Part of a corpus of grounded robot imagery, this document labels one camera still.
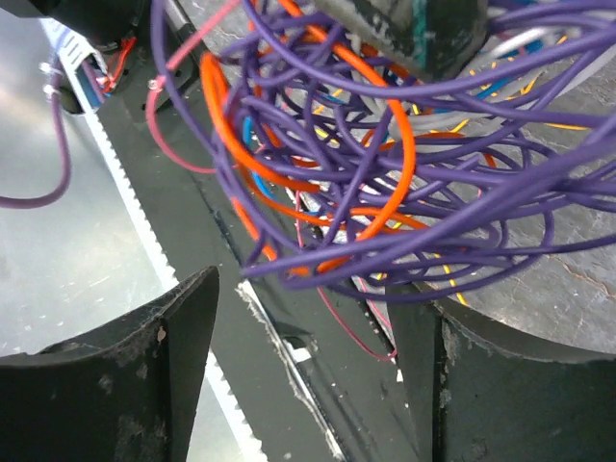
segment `pink wire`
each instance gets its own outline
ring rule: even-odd
[[[210,17],[201,28],[195,32],[188,40],[186,40],[176,51],[173,53],[169,61],[167,62],[167,68],[169,70],[175,70],[177,66],[182,63],[183,60],[194,50],[194,48],[203,40],[205,36],[207,36],[212,29],[214,29],[234,8],[238,6],[240,0],[230,0],[227,2],[218,12],[216,12],[212,17]],[[158,95],[161,93],[163,88],[163,84],[165,83],[165,77],[159,75],[156,78],[156,86],[154,86],[149,94],[147,95],[147,100],[145,104],[145,119],[147,121],[147,126],[152,134],[152,138],[159,145],[161,150],[176,164],[179,166],[186,168],[187,170],[193,171],[195,173],[216,173],[215,168],[206,168],[196,166],[191,164],[190,162],[182,159],[178,156],[173,149],[167,144],[165,139],[163,138],[163,134],[161,133],[160,128],[158,127],[158,122],[156,120],[156,102],[158,100]],[[299,210],[299,192],[296,193],[295,196],[295,207]],[[297,241],[299,245],[303,246],[303,240],[301,239],[299,220],[295,221],[295,228],[297,229]],[[391,361],[398,354],[394,349],[387,356],[383,356],[372,351],[364,342],[352,331],[352,329],[348,326],[345,320],[342,319],[338,311],[334,308],[331,301],[323,291],[321,287],[317,287],[317,292],[321,296],[323,303],[334,317],[334,319],[338,322],[338,324],[343,328],[346,334],[357,344],[361,349],[367,352],[371,357],[377,359],[379,361]],[[382,321],[386,322],[386,325],[390,325],[388,321],[386,321],[380,311],[373,309],[375,313],[381,318]]]
[[[362,291],[367,292],[368,291],[368,287],[366,286],[366,282],[364,282],[363,279],[359,279],[359,285],[362,286]],[[385,318],[385,315],[383,315],[383,313],[381,313],[381,310],[379,310],[376,307],[376,304],[372,301],[367,299],[366,302],[368,303],[368,306],[370,306],[372,308],[372,311],[374,312],[374,314],[376,315],[377,318],[380,319],[381,322],[383,322],[383,324],[385,324],[386,327],[388,327],[390,330],[392,329],[392,324],[389,322],[389,320],[387,318]]]
[[[167,62],[167,68],[171,71],[176,70],[178,65],[180,65],[180,63],[182,63],[186,59],[186,57],[203,40],[203,38],[207,36],[212,31],[212,29],[214,29],[228,14],[230,14],[233,9],[238,6],[239,3],[240,0],[230,0],[212,17],[205,21],[205,24],[203,24],[197,32],[192,34],[188,40],[182,43],[182,45],[175,51],[175,53],[171,55],[171,58]],[[161,130],[158,126],[158,121],[156,119],[156,102],[164,84],[165,77],[159,75],[156,78],[156,85],[153,86],[153,88],[150,90],[145,102],[145,120],[147,121],[147,127],[152,134],[152,138],[159,145],[165,155],[167,155],[167,157],[169,157],[174,163],[185,168],[186,170],[190,170],[194,173],[203,174],[216,173],[215,168],[200,167],[188,162],[185,159],[182,159],[179,155],[175,153],[175,151],[171,148],[171,146],[168,145],[168,143],[163,138],[163,134],[161,133]]]
[[[299,197],[299,192],[295,192],[295,209],[298,212],[299,212],[299,201],[300,200],[301,199]],[[303,239],[301,238],[299,219],[295,220],[295,230],[297,231],[297,243],[299,244],[299,246],[304,247],[304,242],[303,242]],[[387,356],[383,356],[381,354],[378,354],[378,353],[375,353],[374,351],[372,351],[370,349],[370,347],[367,346],[357,336],[357,334],[355,332],[353,332],[353,330],[348,326],[348,324],[345,322],[345,320],[342,319],[342,317],[340,316],[340,313],[338,313],[338,310],[336,310],[336,308],[334,308],[334,305],[329,300],[329,297],[325,294],[325,291],[323,290],[323,288],[322,287],[317,287],[317,292],[319,293],[319,295],[321,296],[321,300],[323,300],[323,303],[325,304],[325,306],[327,307],[327,309],[331,313],[331,316],[334,317],[334,319],[338,322],[338,324],[343,328],[343,330],[346,332],[346,334],[353,340],[353,342],[355,342],[355,344],[358,347],[362,348],[372,358],[377,359],[378,361],[391,361],[393,358],[395,358],[397,356],[398,350],[396,348],[394,348],[394,351],[389,353]]]

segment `scratch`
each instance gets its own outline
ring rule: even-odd
[[[133,307],[133,300],[135,299],[135,293],[137,292],[137,282],[133,282],[131,285],[130,291],[128,291],[128,295],[126,297],[126,301],[129,307]]]
[[[577,326],[576,326],[576,332],[574,333],[574,341],[578,339],[579,331],[581,330],[581,327],[583,325],[584,325],[584,314],[581,313],[579,316],[579,322],[577,323]]]
[[[513,290],[511,291],[511,297],[513,299],[513,295],[518,291],[518,289],[520,289],[520,286],[522,284],[524,284],[524,282],[522,282],[522,279],[520,279],[519,277],[512,277],[511,279],[513,279],[514,281],[516,281],[516,285],[513,288]]]
[[[85,292],[85,291],[86,291],[86,290],[84,289],[84,290],[82,290],[82,291],[78,291],[78,292],[76,292],[76,293],[75,293],[75,294],[73,294],[73,295],[69,295],[69,296],[67,296],[67,297],[64,299],[64,301],[66,301],[66,302],[72,301],[72,300],[74,300],[75,298],[77,298],[79,295],[81,295],[81,294],[82,294],[83,292]]]
[[[558,258],[557,255],[548,255],[547,257],[552,258],[558,263],[560,263],[563,266],[563,268],[567,272],[569,272],[573,277],[576,277],[585,282],[588,282],[589,284],[592,284],[593,286],[597,287],[601,292],[603,292],[605,295],[609,296],[612,299],[616,299],[616,295],[610,292],[607,286],[603,282],[596,281],[595,279],[588,277],[586,274],[582,274],[582,273],[572,270],[571,267],[567,265],[561,258]]]
[[[101,284],[101,283],[105,282],[105,281],[106,281],[107,279],[109,279],[110,277],[111,277],[111,276],[105,276],[105,277],[103,277],[102,279],[99,279],[99,280],[98,280],[98,281],[96,281],[96,282],[92,282],[92,283],[90,284],[90,287],[97,286],[98,284]]]
[[[205,12],[205,8],[203,8],[201,5],[199,5],[195,0],[192,0],[192,5],[197,8],[198,10],[202,10],[203,12]]]
[[[317,425],[321,428],[321,431],[325,436],[327,445],[329,446],[332,455],[337,460],[344,460],[345,456],[343,450],[336,440],[333,428],[331,428],[329,422],[323,416],[308,384],[303,380],[303,377],[297,369],[297,365],[293,360],[293,355],[287,350],[287,347],[278,335],[278,332],[271,322],[268,312],[261,304],[259,296],[257,296],[254,292],[252,284],[250,284],[249,281],[244,280],[238,284],[235,292],[248,305],[248,309],[251,311],[254,318],[266,328],[266,332],[269,334],[269,339],[271,340],[278,357],[285,365],[287,376],[289,378],[289,385],[291,385],[295,397],[308,408],[308,411],[314,417]]]
[[[220,29],[219,32],[223,37],[230,37],[231,39],[235,39],[235,40],[239,40],[242,38],[238,36],[237,34],[234,34],[233,32],[227,32],[223,29]]]

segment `black plastic bracket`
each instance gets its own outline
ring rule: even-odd
[[[528,335],[450,299],[388,310],[417,448],[409,461],[615,460],[613,356]]]
[[[218,270],[39,354],[0,358],[0,459],[186,460]]]

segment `black plastic part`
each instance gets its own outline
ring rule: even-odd
[[[171,56],[175,50],[185,41],[193,31],[192,26],[185,26],[181,31],[172,31],[166,24],[166,54]],[[180,93],[188,92],[199,79],[198,56],[191,53],[173,74],[173,84]],[[122,77],[115,95],[121,94],[125,102],[125,108],[135,122],[145,121],[145,100],[149,94],[149,82],[158,75],[158,70],[151,57],[149,45],[149,31],[140,30],[140,45],[130,56],[127,64],[128,74]],[[172,107],[167,93],[162,91],[157,102],[157,111],[164,111]]]
[[[335,460],[314,417],[296,397],[290,372],[266,329],[236,293],[242,281],[241,260],[254,243],[229,198],[214,175],[190,174],[175,165],[143,124],[132,123],[128,93],[110,98],[97,114],[176,273],[185,275],[202,265],[217,265],[220,270],[221,308],[212,349],[255,436],[263,442],[263,451],[271,461],[286,460],[286,454],[296,462]],[[200,88],[187,96],[193,115],[211,130]],[[210,165],[210,156],[173,111],[161,111],[159,125],[180,156]],[[277,200],[288,201],[283,190],[273,188],[272,193]],[[295,232],[292,219],[274,214],[269,219],[285,232]],[[362,351],[316,291],[285,291],[275,277],[253,284],[281,337],[308,346],[312,358],[299,364],[299,372],[334,428],[346,460],[412,462],[408,454],[413,447],[407,438],[410,419],[403,387],[396,381],[396,366]],[[387,348],[374,335],[364,307],[336,294],[329,296],[350,328],[385,354]]]
[[[94,45],[107,45],[135,28],[149,9],[149,1],[0,0],[0,8],[18,17],[53,17]]]
[[[84,108],[71,87],[58,87],[60,106],[73,116],[84,113]]]
[[[218,271],[39,354],[0,358],[0,459],[186,460]]]
[[[417,289],[388,289],[402,291]],[[453,305],[388,305],[420,460],[616,460],[613,358],[529,336],[468,307],[453,314]],[[500,345],[486,340],[488,326]]]
[[[487,0],[313,0],[424,81],[454,78],[487,36]]]

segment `wire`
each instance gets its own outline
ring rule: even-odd
[[[171,71],[175,71],[177,67],[182,63],[191,52],[199,45],[199,43],[203,40],[205,36],[207,36],[228,14],[230,14],[239,4],[239,0],[230,0],[225,3],[222,8],[218,12],[216,12],[212,17],[210,17],[205,23],[199,28],[197,32],[192,34],[188,40],[186,40],[176,51],[171,55],[167,62],[167,68]],[[162,91],[162,85],[165,83],[165,77],[163,75],[159,75],[155,81],[153,81],[153,85],[150,88],[150,92],[147,95],[146,103],[145,103],[145,120],[147,122],[147,126],[152,134],[152,138],[159,145],[161,150],[177,165],[185,168],[186,170],[192,171],[193,173],[201,173],[201,174],[214,174],[216,173],[215,168],[210,167],[200,167],[195,164],[192,164],[178,154],[168,145],[167,141],[163,137],[161,130],[158,126],[158,121],[156,118],[156,106],[157,100],[160,92]]]
[[[105,93],[109,93],[114,90],[119,83],[119,79],[121,79],[124,71],[124,67],[126,66],[126,60],[128,59],[128,55],[135,47],[137,43],[137,38],[132,37],[127,40],[122,41],[121,49],[119,51],[117,65],[115,66],[115,70],[112,73],[111,78],[108,78],[107,84],[103,87],[103,91]]]
[[[398,223],[396,223],[396,224],[394,225],[394,229],[398,229],[398,228],[400,228],[401,226],[402,226],[402,223],[398,222]],[[435,254],[434,254],[434,256],[435,256],[436,258],[441,258],[441,255],[439,255],[438,253],[435,253]],[[445,271],[445,274],[451,274],[451,268],[449,267],[449,265],[443,265],[443,270]],[[381,279],[383,279],[383,277],[384,277],[384,276],[385,276],[385,275],[381,272],[380,274],[378,274],[378,275],[376,276],[376,278],[377,278],[378,280],[381,280]],[[456,287],[456,286],[457,286],[457,284],[456,284],[456,282],[455,282],[455,279],[450,279],[450,280],[449,280],[449,283],[451,284],[451,286],[452,286],[452,287]],[[469,303],[466,301],[466,298],[465,298],[462,294],[460,294],[459,292],[457,292],[457,293],[455,294],[455,296],[457,296],[458,301],[459,301],[460,303],[462,303],[463,305],[469,306]]]
[[[340,99],[336,99],[337,96],[339,96],[342,93],[342,89],[337,89],[336,91],[334,91],[331,95],[325,94],[325,96],[330,96],[329,99],[330,101],[333,101],[334,103],[339,103],[342,104],[343,101],[341,101]],[[324,104],[320,104],[317,109],[313,112],[313,114],[315,116],[318,116],[320,113],[322,113],[325,110],[325,105]]]
[[[296,192],[295,193],[295,209],[298,212],[300,210],[300,205],[299,205],[300,201],[301,201],[301,198],[299,197],[299,192]],[[299,246],[300,247],[304,247],[304,242],[303,242],[303,240],[301,238],[301,228],[300,228],[300,224],[299,224],[299,219],[295,220],[295,230],[297,232],[297,241],[299,242]],[[364,343],[364,341],[362,341],[359,338],[359,336],[355,332],[353,332],[353,329],[350,328],[350,326],[345,322],[345,320],[343,320],[342,316],[340,316],[340,313],[338,313],[338,310],[336,310],[336,308],[334,308],[334,305],[329,300],[329,297],[327,296],[327,294],[323,290],[323,287],[317,287],[317,292],[319,293],[319,296],[321,297],[321,300],[323,301],[323,303],[325,304],[325,306],[329,310],[329,313],[331,313],[331,316],[334,317],[334,319],[338,322],[338,324],[346,332],[348,337],[350,337],[350,339],[353,342],[355,342],[356,345],[358,345],[362,350],[364,350],[372,358],[377,359],[378,361],[391,361],[394,358],[396,358],[396,356],[398,355],[398,350],[396,348],[394,348],[394,350],[391,353],[388,353],[386,356],[380,355],[380,354],[374,352],[369,346],[367,346]],[[374,312],[378,313],[378,315],[382,316],[381,313],[378,310],[374,310]]]
[[[54,63],[51,66],[51,69],[51,81],[49,84],[48,93],[51,102],[51,114],[53,117],[54,130],[56,131],[58,146],[60,148],[60,156],[62,161],[62,176],[60,178],[58,186],[56,186],[56,188],[52,192],[41,195],[39,197],[17,198],[0,196],[0,207],[2,208],[24,210],[46,207],[60,199],[64,195],[64,193],[66,193],[66,191],[68,190],[68,186],[70,185],[70,154],[68,152],[68,141],[66,139],[66,131],[64,130],[64,123],[60,110],[60,94],[58,92],[63,73],[61,71],[62,68],[60,65],[60,60],[57,55],[54,59]]]
[[[440,287],[419,295],[370,295],[422,301],[497,282],[528,268],[546,252],[616,242],[616,236],[608,236],[553,243],[556,211],[572,204],[616,211],[603,199],[616,195],[611,180],[616,165],[608,161],[583,176],[569,176],[572,168],[608,154],[616,116],[547,110],[556,97],[616,54],[616,26],[603,11],[611,15],[611,4],[541,3],[491,13],[494,35],[470,64],[476,67],[475,75],[416,85],[376,50],[363,44],[349,50],[347,31],[324,14],[304,14],[290,0],[280,0],[282,9],[260,7],[257,12],[248,0],[242,1],[252,32],[218,58],[204,56],[200,64],[216,130],[207,134],[195,123],[172,82],[159,81],[159,87],[165,84],[178,113],[212,154],[217,179],[257,241],[254,256],[262,252],[269,259],[251,261],[245,276],[274,272],[290,290],[326,286],[363,299],[364,291],[340,282],[359,276],[375,287],[408,282]],[[594,16],[595,10],[602,14]],[[154,0],[152,12],[155,61],[161,75],[168,76],[162,0]],[[561,41],[564,32],[570,39]],[[562,72],[538,80],[546,65],[569,57],[575,60]],[[240,67],[233,85],[224,78],[223,64]],[[389,69],[397,78],[376,69]],[[358,70],[362,75],[353,78]],[[348,97],[334,102],[327,113],[321,106],[329,105],[321,104],[314,114],[315,102],[326,98],[325,86]],[[371,111],[362,96],[388,100],[392,114]],[[285,106],[277,107],[281,99]],[[247,117],[257,143],[267,149],[262,156],[238,138]],[[588,145],[556,154],[525,137],[523,128],[530,122],[588,128],[593,134],[585,141]],[[358,140],[371,130],[366,141]],[[455,136],[461,131],[465,136]],[[388,132],[393,141],[384,141]],[[234,162],[237,170],[232,169]],[[264,190],[266,181],[302,192],[320,216],[271,199]],[[314,245],[303,247],[260,211],[261,204],[329,229]],[[508,222],[528,217],[544,221],[543,236],[528,248],[513,245]],[[393,229],[391,221],[409,229]],[[346,242],[334,241],[339,231],[346,232]],[[430,271],[444,266],[445,271]],[[374,280],[371,275],[378,273],[386,273],[387,279]],[[467,276],[468,282],[456,284]],[[449,287],[438,285],[447,281]]]
[[[92,69],[92,66],[87,61],[82,62],[81,68],[83,69],[84,74],[86,75],[86,78],[88,79],[89,86],[94,92],[95,98],[98,100],[99,103],[103,103],[106,98],[105,98],[105,95],[103,94],[103,90],[101,89],[100,84],[98,83],[98,80],[96,80],[94,69]]]
[[[361,277],[358,278],[358,281],[359,281],[359,285],[362,288],[362,292],[368,294],[370,291],[368,290],[368,286],[366,285],[366,282]],[[370,306],[374,315],[379,318],[379,320],[383,323],[383,325],[387,327],[388,329],[392,330],[392,324],[387,319],[387,317],[381,312],[381,310],[378,309],[376,304],[369,298],[366,299],[366,303],[368,303],[368,306]]]

